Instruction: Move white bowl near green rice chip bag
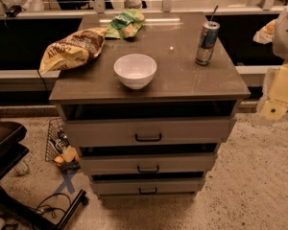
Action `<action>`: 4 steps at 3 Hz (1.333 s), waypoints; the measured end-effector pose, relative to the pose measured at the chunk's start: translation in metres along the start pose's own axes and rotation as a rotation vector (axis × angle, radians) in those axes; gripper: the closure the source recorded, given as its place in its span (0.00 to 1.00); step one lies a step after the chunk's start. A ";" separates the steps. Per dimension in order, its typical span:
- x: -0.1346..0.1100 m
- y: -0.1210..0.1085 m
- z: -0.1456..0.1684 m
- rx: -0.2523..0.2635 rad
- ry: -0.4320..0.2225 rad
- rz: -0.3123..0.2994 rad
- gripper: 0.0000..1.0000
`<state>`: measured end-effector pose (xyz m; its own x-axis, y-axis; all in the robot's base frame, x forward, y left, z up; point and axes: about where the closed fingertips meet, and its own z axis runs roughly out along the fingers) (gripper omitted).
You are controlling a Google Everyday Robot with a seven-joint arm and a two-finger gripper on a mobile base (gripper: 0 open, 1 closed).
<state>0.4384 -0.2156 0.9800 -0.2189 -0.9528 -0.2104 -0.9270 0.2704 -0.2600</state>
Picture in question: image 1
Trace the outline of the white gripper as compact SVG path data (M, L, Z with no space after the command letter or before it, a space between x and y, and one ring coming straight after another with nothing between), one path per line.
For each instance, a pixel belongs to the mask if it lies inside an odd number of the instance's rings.
M259 116L270 122L279 121L288 111L288 63L267 72L262 92Z

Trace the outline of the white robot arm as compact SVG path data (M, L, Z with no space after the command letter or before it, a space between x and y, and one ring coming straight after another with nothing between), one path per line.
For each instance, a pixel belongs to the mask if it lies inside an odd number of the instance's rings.
M277 19L256 32L255 42L273 43L273 53L284 63L278 69L268 70L263 83L263 96L256 111L262 120L276 122L288 111L288 5Z

